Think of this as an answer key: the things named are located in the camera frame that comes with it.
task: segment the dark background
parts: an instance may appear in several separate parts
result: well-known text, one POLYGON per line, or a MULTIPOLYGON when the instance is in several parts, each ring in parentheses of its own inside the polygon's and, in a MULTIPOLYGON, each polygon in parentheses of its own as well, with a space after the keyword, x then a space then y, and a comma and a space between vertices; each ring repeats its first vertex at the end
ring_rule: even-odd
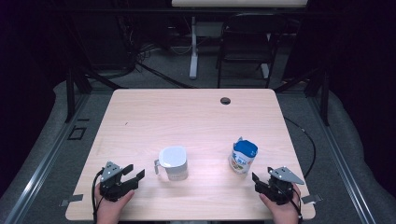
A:
MULTIPOLYGON (((113 6, 105 0, 91 3, 113 6)), ((169 1, 147 3, 169 7, 169 1)), ((52 89, 65 80, 70 65, 65 50, 87 67, 133 67, 131 46, 124 42, 114 17, 102 18, 96 25, 95 20, 87 21, 87 25, 74 18, 75 26, 52 29, 50 23, 59 18, 43 14, 38 10, 42 6, 45 4, 36 1, 0 5, 0 170, 7 170, 1 174, 1 194, 19 171, 49 117, 55 100, 52 89), (67 45, 60 44, 59 35, 67 45), (108 48, 108 54, 94 53, 101 45, 108 48)), ((396 21, 395 3, 311 1, 308 11, 315 10, 341 11, 345 15, 336 20, 303 19, 284 77, 301 76, 327 62, 330 89, 343 102, 360 134, 365 161, 377 181, 396 197, 396 183, 391 178, 396 176, 396 32, 392 27, 396 21)), ((151 17, 141 26, 142 34, 166 48, 164 26, 170 21, 177 23, 175 18, 151 17)))

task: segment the person's left hand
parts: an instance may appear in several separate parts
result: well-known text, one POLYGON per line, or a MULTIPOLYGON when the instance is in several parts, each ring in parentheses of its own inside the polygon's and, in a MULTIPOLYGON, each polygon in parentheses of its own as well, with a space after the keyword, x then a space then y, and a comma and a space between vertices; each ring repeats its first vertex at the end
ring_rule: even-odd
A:
MULTIPOLYGON (((96 206, 102 199, 99 190, 100 184, 95 187, 95 199, 96 206)), ((116 224, 119 223, 122 208, 127 204, 132 197, 134 197, 134 191, 130 190, 123 197, 121 197, 116 202, 111 202, 103 199, 99 204, 99 209, 97 211, 97 224, 116 224)))

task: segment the chair leg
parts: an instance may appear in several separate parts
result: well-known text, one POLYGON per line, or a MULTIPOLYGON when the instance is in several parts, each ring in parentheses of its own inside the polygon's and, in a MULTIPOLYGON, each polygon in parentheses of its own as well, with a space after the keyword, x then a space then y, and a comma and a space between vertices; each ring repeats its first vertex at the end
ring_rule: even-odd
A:
POLYGON ((221 60, 218 60, 219 71, 218 71, 218 89, 220 88, 220 80, 221 80, 221 60))
POLYGON ((268 87, 270 86, 270 80, 271 80, 273 66, 274 66, 274 62, 270 63, 270 68, 269 68, 269 71, 268 71, 267 83, 265 83, 265 89, 268 89, 268 87))

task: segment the table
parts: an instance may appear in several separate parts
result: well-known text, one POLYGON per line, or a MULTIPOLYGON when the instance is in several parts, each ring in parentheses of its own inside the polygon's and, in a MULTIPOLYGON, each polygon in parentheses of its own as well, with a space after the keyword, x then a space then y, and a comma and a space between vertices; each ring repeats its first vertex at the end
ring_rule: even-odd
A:
MULTIPOLYGON (((304 8, 308 0, 172 0, 172 7, 297 7, 304 8)), ((197 78, 198 53, 196 42, 196 20, 191 20, 191 63, 190 79, 197 78)), ((264 77, 268 67, 262 65, 264 77)))
MULTIPOLYGON (((285 165, 304 179, 276 95, 264 89, 114 91, 74 192, 83 199, 69 204, 68 219, 92 220, 92 181, 107 161, 134 165, 124 180, 146 169, 121 220, 269 219, 251 173, 266 181, 268 166, 285 165), (231 102, 222 104, 223 97, 231 102), (228 163, 241 136, 259 148, 246 175, 228 163), (186 180, 167 180, 162 167, 155 175, 154 161, 169 146, 186 148, 186 180)), ((309 195, 306 185, 299 187, 309 195)), ((302 213, 314 217, 314 205, 303 204, 302 213)))

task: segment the blue and white container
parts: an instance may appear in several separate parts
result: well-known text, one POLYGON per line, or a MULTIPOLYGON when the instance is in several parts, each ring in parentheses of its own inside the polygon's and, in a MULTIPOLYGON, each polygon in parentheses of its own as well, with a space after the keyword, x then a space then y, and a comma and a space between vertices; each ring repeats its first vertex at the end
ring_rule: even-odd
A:
POLYGON ((238 174, 245 174, 258 152, 257 146, 242 137, 233 144, 233 153, 229 157, 231 167, 238 174))

